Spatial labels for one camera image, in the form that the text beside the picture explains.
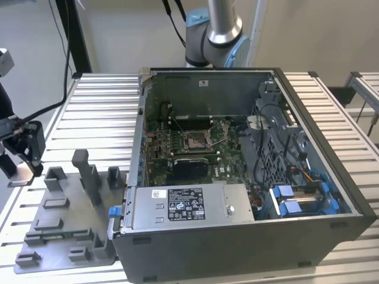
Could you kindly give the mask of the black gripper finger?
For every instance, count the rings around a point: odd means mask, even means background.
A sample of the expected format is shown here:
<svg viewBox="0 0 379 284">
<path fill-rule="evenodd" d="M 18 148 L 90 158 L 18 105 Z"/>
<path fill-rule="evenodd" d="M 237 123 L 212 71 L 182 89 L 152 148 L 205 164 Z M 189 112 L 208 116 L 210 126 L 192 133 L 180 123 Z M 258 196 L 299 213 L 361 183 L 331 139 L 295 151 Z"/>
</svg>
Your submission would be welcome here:
<svg viewBox="0 0 379 284">
<path fill-rule="evenodd" d="M 6 151 L 29 163 L 29 154 L 25 154 L 27 149 L 28 143 L 26 138 L 8 138 L 1 142 L 1 170 L 8 179 L 11 179 L 17 173 L 17 166 L 12 158 L 7 155 Z"/>
<path fill-rule="evenodd" d="M 26 125 L 27 163 L 35 177 L 41 176 L 43 165 L 41 158 L 46 148 L 43 125 L 40 121 L 30 121 Z"/>
</svg>

